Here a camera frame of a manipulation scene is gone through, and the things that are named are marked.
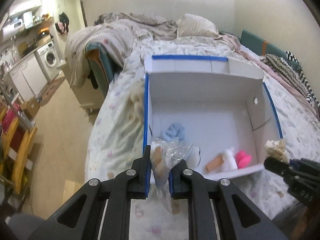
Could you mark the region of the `person's right hand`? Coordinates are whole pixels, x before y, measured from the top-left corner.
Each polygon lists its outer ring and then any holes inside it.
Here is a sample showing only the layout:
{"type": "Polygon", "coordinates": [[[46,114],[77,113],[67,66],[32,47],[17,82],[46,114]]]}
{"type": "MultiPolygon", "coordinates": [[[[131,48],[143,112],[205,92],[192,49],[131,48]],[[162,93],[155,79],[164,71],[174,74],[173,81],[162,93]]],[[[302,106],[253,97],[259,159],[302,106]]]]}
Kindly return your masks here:
{"type": "Polygon", "coordinates": [[[297,223],[298,239],[319,240],[319,202],[308,207],[297,223]]]}

